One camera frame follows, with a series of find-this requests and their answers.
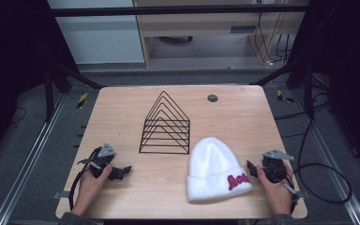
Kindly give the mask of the white knit beanie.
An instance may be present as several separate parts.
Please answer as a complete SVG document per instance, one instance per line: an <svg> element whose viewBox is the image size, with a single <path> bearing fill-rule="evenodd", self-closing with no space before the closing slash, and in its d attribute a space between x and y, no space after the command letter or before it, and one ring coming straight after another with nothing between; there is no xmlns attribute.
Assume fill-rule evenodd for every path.
<svg viewBox="0 0 360 225"><path fill-rule="evenodd" d="M188 164L187 199L190 202L230 198L251 190L245 169L226 143L207 137L195 144Z"/></svg>

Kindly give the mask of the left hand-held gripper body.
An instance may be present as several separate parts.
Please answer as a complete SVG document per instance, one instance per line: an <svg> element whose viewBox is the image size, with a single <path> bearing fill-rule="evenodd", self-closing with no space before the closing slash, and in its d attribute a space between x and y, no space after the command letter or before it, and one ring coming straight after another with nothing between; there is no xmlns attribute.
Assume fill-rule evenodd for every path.
<svg viewBox="0 0 360 225"><path fill-rule="evenodd" d="M96 148L89 158L81 160L83 168L77 177L81 178L86 170L89 170L95 178L99 178L104 168L111 163L115 155L116 151L105 142L102 146Z"/></svg>

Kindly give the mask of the wooden desk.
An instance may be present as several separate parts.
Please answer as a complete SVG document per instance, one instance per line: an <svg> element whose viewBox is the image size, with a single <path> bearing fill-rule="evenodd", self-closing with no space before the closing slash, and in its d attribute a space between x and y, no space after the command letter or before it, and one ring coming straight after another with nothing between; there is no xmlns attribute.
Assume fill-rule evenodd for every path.
<svg viewBox="0 0 360 225"><path fill-rule="evenodd" d="M132 0L136 7L303 4L309 0ZM295 35L304 12L139 15L143 56L150 63L152 41L159 37L245 34L263 64L278 35Z"/></svg>

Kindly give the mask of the person's left hand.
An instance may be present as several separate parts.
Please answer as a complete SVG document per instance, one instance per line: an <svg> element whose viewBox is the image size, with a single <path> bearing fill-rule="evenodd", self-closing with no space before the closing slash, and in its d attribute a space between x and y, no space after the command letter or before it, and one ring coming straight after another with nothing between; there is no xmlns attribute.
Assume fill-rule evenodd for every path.
<svg viewBox="0 0 360 225"><path fill-rule="evenodd" d="M93 201L97 198L99 192L112 172L113 166L109 164L103 169L102 174L96 178L90 171L82 175L78 197L73 208L72 214L84 217Z"/></svg>

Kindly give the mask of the person's right hand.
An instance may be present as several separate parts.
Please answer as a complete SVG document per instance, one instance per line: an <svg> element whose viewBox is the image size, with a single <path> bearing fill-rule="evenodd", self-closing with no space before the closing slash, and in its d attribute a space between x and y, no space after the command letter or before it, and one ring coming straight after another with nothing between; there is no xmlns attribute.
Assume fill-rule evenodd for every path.
<svg viewBox="0 0 360 225"><path fill-rule="evenodd" d="M293 194L285 187L289 181L283 179L281 182L271 183L266 178L265 171L261 167L257 168L257 173L272 215L289 216L291 214L291 206L293 203Z"/></svg>

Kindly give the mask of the white cabinet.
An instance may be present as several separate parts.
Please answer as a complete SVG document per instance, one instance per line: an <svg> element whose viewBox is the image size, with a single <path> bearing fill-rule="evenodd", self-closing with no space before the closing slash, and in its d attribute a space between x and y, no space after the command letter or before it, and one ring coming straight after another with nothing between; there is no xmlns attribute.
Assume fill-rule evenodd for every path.
<svg viewBox="0 0 360 225"><path fill-rule="evenodd" d="M132 0L48 0L51 9L133 7ZM78 65L143 63L135 16L57 17Z"/></svg>

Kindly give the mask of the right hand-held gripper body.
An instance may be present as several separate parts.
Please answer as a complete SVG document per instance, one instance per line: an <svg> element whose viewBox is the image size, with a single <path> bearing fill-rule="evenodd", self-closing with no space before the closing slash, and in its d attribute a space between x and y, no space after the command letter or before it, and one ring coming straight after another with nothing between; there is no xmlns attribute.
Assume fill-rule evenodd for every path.
<svg viewBox="0 0 360 225"><path fill-rule="evenodd" d="M294 157L278 149L262 153L263 170L271 183L278 183L287 178L284 159L294 160Z"/></svg>

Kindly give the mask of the yellow black striped tape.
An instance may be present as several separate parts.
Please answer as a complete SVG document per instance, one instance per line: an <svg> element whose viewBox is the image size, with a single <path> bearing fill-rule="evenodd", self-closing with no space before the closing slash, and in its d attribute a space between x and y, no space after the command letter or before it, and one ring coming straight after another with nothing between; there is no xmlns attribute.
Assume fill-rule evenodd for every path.
<svg viewBox="0 0 360 225"><path fill-rule="evenodd" d="M81 94L78 104L76 106L77 109L81 109L83 107L83 104L86 101L87 95L88 95L88 93Z"/></svg>
<svg viewBox="0 0 360 225"><path fill-rule="evenodd" d="M291 97L284 97L280 90L277 90L277 99L280 101L293 103L293 99Z"/></svg>

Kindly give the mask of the black metal frame bar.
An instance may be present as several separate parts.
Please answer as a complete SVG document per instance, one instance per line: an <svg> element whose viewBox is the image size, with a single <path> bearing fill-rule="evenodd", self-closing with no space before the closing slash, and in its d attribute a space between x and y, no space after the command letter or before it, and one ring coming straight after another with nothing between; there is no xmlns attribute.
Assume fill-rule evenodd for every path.
<svg viewBox="0 0 360 225"><path fill-rule="evenodd" d="M170 15L170 14L213 14L213 13L259 13L259 12L301 12L309 4L281 5L212 5L212 6L169 6L169 7L103 7L103 8L59 8L48 10L55 17L83 16L127 16L127 15Z"/></svg>

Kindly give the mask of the black wire file rack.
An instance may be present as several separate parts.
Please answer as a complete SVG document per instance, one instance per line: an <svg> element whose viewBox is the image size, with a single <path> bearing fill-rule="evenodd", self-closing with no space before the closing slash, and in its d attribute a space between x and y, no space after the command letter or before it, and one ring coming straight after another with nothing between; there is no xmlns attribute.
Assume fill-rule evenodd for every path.
<svg viewBox="0 0 360 225"><path fill-rule="evenodd" d="M146 115L140 153L188 155L190 119L166 92L162 91Z"/></svg>

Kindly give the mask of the person's right sleeve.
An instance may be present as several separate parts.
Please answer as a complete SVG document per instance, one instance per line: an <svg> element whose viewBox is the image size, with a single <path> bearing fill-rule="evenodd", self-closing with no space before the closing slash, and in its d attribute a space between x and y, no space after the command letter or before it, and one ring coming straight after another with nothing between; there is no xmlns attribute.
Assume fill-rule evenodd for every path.
<svg viewBox="0 0 360 225"><path fill-rule="evenodd" d="M278 214L271 219L270 225L294 225L294 219L290 215Z"/></svg>

